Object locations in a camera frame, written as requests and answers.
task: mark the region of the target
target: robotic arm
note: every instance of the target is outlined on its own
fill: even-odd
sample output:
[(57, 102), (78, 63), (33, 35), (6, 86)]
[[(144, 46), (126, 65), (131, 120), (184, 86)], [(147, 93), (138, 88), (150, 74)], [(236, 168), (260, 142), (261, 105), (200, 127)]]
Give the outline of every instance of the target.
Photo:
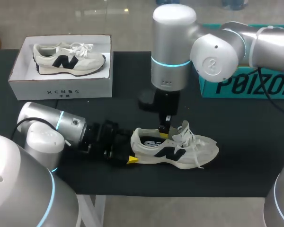
[(190, 62), (210, 82), (227, 80), (239, 65), (284, 71), (284, 29), (259, 29), (238, 22), (208, 29), (197, 22), (195, 11), (188, 6), (156, 8), (151, 52), (151, 82), (156, 90), (152, 95), (144, 92), (139, 104), (159, 113), (162, 133), (168, 132), (170, 117), (177, 114)]

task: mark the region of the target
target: white sneaker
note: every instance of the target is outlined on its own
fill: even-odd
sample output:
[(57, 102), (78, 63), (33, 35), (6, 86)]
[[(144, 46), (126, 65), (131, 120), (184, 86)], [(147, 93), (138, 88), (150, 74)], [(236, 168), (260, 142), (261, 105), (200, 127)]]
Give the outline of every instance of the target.
[(180, 169), (201, 168), (218, 154), (216, 141), (205, 136), (194, 135), (188, 121), (179, 129), (171, 127), (169, 139), (163, 139), (159, 130), (137, 128), (131, 137), (131, 146), (138, 163), (171, 163)]
[(35, 44), (33, 58), (37, 71), (42, 75), (69, 73), (74, 76), (86, 76), (98, 72), (105, 63), (105, 56), (92, 52), (91, 49), (92, 44)]

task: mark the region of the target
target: shoelace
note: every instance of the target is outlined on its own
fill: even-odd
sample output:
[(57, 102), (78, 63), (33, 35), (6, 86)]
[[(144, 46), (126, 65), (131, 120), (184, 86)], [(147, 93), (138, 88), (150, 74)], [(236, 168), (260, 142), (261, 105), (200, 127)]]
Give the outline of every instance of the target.
[(178, 149), (185, 148), (185, 149), (190, 150), (192, 152), (192, 154), (194, 155), (194, 160), (195, 160), (197, 167), (200, 168), (200, 169), (204, 169), (203, 167), (200, 166), (200, 164), (198, 162), (197, 144), (204, 145), (205, 143), (200, 139), (196, 139), (195, 135), (193, 134), (193, 132), (191, 130), (189, 130), (189, 134), (185, 135), (184, 139), (185, 139), (185, 142), (183, 142), (183, 144), (182, 144), (183, 147), (180, 147), (177, 144), (177, 148)]
[(71, 44), (70, 53), (75, 53), (79, 57), (87, 57), (87, 53), (91, 52), (93, 44), (80, 44), (73, 43)]

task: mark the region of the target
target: black table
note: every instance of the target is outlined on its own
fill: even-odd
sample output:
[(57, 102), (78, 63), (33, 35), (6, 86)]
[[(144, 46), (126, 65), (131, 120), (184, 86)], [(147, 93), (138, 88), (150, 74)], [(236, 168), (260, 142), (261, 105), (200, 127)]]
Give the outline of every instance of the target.
[[(17, 101), (7, 80), (17, 50), (0, 51), (0, 135), (10, 137), (25, 101)], [(151, 86), (150, 52), (115, 52), (113, 98), (44, 100), (38, 103), (120, 127), (157, 128), (155, 113), (139, 110), (137, 96)], [(277, 101), (284, 107), (284, 101)], [(284, 115), (267, 100), (204, 99), (192, 75), (181, 93), (172, 124), (188, 120), (195, 134), (211, 137), (220, 153), (205, 169), (168, 164), (115, 167), (64, 158), (57, 174), (77, 194), (134, 196), (265, 197), (284, 166)], [(17, 135), (15, 141), (23, 145)]]

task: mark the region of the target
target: tiled floor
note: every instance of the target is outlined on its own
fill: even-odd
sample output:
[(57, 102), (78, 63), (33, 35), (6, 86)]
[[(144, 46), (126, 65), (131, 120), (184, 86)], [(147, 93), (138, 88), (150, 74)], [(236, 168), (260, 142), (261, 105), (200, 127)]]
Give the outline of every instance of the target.
[[(202, 23), (284, 24), (284, 0), (249, 0), (242, 11), (221, 8), (221, 0), (181, 0)], [(151, 50), (155, 0), (0, 0), (3, 48), (20, 48), (26, 36), (111, 34), (117, 51)]]
[[(202, 23), (284, 24), (284, 0), (249, 0), (226, 11), (219, 0), (182, 0)], [(0, 0), (3, 48), (26, 36), (111, 34), (117, 51), (151, 50), (155, 0)], [(141, 198), (110, 196), (105, 227), (262, 227), (263, 198)]]

